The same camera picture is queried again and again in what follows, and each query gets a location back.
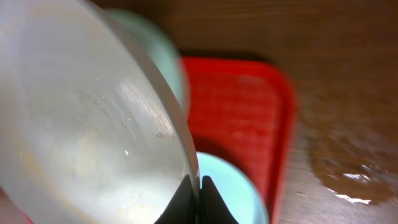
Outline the white plate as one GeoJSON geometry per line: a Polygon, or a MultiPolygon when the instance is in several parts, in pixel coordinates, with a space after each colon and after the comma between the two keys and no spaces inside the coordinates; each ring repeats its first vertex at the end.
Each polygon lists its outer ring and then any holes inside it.
{"type": "Polygon", "coordinates": [[[195,147],[165,78],[89,1],[1,2],[1,188],[34,223],[155,223],[195,147]]]}

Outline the light blue plate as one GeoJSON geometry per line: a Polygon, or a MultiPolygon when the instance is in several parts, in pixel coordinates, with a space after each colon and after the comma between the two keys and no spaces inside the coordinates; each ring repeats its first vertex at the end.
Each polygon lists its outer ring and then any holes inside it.
{"type": "Polygon", "coordinates": [[[251,180],[226,160],[197,152],[200,177],[211,177],[224,203],[240,224],[269,224],[267,208],[251,180]]]}

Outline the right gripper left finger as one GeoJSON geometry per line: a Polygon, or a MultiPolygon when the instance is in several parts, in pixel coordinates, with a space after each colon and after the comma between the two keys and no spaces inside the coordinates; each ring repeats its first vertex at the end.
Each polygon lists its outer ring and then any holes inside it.
{"type": "Polygon", "coordinates": [[[195,224],[196,208],[192,183],[186,175],[165,211],[154,224],[195,224]]]}

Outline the mint green plate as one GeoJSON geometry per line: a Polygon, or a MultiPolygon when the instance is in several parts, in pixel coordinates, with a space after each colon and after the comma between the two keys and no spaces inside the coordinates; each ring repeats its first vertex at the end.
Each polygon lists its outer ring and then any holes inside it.
{"type": "Polygon", "coordinates": [[[190,111],[190,87],[182,58],[174,43],[153,22],[124,9],[106,9],[106,13],[125,29],[155,63],[183,113],[190,111]]]}

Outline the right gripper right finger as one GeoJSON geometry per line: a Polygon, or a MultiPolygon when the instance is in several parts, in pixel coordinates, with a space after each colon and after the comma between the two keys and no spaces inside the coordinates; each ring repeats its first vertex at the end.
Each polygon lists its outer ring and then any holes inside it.
{"type": "Polygon", "coordinates": [[[200,189],[201,224],[238,224],[210,176],[203,176],[200,189]]]}

